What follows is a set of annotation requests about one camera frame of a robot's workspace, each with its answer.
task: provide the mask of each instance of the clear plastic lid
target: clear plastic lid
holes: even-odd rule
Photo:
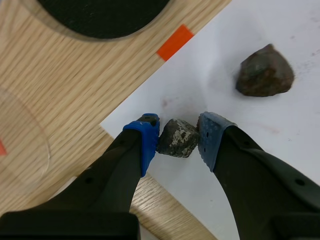
[[[26,194],[47,173],[50,147],[31,112],[0,88],[0,190]]]

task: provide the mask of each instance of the orange marker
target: orange marker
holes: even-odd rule
[[[182,48],[194,34],[183,24],[156,52],[163,60],[169,60],[180,48]]]

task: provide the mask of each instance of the blue gripper pad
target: blue gripper pad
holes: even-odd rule
[[[145,113],[137,121],[133,121],[123,127],[141,132],[142,149],[141,149],[141,177],[147,173],[151,160],[156,154],[156,148],[159,140],[160,120],[157,114]]]
[[[236,126],[235,123],[216,113],[205,111],[204,113],[200,114],[198,120],[200,134],[198,149],[201,158],[209,167],[210,172],[214,171],[218,150],[224,131],[227,127],[232,125]]]

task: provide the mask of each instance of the orange tape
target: orange tape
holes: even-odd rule
[[[183,24],[156,52],[163,60],[168,61],[180,48],[182,48],[194,34]]]
[[[5,149],[5,146],[3,145],[2,141],[0,140],[0,156],[7,155],[7,151]]]

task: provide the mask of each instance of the brown rock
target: brown rock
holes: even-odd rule
[[[172,157],[187,158],[197,146],[197,129],[181,119],[171,119],[163,129],[156,151]]]
[[[294,78],[287,60],[268,44],[241,63],[235,88],[246,96],[268,97],[289,91]]]

